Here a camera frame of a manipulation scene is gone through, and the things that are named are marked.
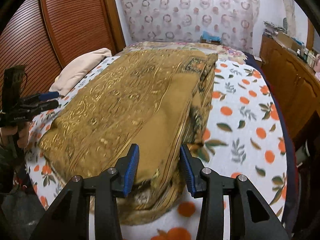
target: white bedsheet with oranges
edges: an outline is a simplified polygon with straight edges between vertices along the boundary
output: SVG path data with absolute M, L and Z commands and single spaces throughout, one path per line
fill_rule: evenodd
M 61 185 L 35 144 L 77 91 L 116 58 L 105 59 L 67 97 L 60 99 L 60 109 L 34 119 L 26 169 L 46 209 L 60 192 Z M 286 197 L 286 152 L 282 127 L 268 87 L 258 71 L 235 61 L 219 59 L 215 72 L 212 109 L 204 133 L 205 147 L 198 152 L 199 158 L 204 166 L 220 175 L 235 178 L 238 174 L 245 174 L 281 220 Z M 146 225 L 121 226 L 123 238 L 195 240 L 201 204 L 201 199 L 193 199 L 185 189 L 180 202 L 158 220 Z M 229 239 L 226 196 L 224 207 L 224 239 Z M 94 215 L 90 214 L 90 239 L 94 239 L 93 221 Z

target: cardboard box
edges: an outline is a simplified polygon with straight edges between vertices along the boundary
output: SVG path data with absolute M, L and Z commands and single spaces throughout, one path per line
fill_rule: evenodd
M 208 44 L 213 44 L 213 45 L 221 45 L 221 42 L 219 41 L 213 41 L 213 40 L 205 40 L 202 38 L 202 36 L 200 37 L 200 43 L 208 43 Z
M 283 48 L 293 51 L 302 50 L 302 46 L 285 33 L 279 32 L 277 36 L 273 36 L 273 39 Z

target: bed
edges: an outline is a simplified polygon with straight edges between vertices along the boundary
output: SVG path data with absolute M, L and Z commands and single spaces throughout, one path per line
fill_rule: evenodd
M 203 136 L 205 147 L 199 157 L 206 167 L 220 175 L 235 178 L 238 174 L 245 174 L 270 204 L 279 220 L 288 225 L 287 230 L 292 230 L 297 210 L 294 150 L 281 111 L 271 95 L 263 72 L 250 55 L 228 47 L 200 43 L 133 44 L 98 64 L 67 96 L 59 99 L 59 108 L 34 118 L 30 127 L 26 170 L 44 208 L 48 208 L 65 182 L 54 174 L 37 147 L 37 142 L 50 129 L 52 121 L 60 111 L 90 80 L 122 55 L 146 49 L 218 53 L 212 109 Z M 185 188 L 176 205 L 159 219 L 145 225 L 122 225 L 123 238 L 149 240 L 155 236 L 163 236 L 165 239 L 171 234 L 178 234 L 180 239 L 196 239 L 201 204 L 202 200 L 193 199 Z M 224 239 L 229 239 L 229 201 L 226 196 L 224 208 Z M 90 238 L 94 238 L 93 220 L 94 215 L 90 214 Z

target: gold brocade fabric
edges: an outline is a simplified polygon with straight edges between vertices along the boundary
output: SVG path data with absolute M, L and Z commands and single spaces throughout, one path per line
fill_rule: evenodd
M 140 159 L 132 192 L 118 199 L 122 224 L 150 222 L 184 188 L 181 143 L 201 144 L 217 54 L 175 49 L 130 52 L 90 81 L 42 137 L 44 156 L 64 181 L 96 176 L 125 156 Z

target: metal screw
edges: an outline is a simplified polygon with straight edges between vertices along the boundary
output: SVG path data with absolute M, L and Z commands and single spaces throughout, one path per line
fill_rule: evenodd
M 80 175 L 75 175 L 72 177 L 72 181 L 74 182 L 78 182 L 79 180 L 81 180 L 81 176 Z
M 202 169 L 202 172 L 203 172 L 204 174 L 210 174 L 210 173 L 211 173 L 211 169 L 210 169 L 210 168 L 203 168 L 203 169 Z
M 114 173 L 117 172 L 117 169 L 114 168 L 114 167 L 111 167 L 111 168 L 109 168 L 109 169 L 107 170 L 107 172 L 110 173 L 110 174 L 114 174 Z
M 245 176 L 245 175 L 239 175 L 238 176 L 238 179 L 240 180 L 240 181 L 246 181 L 247 180 L 247 177 Z

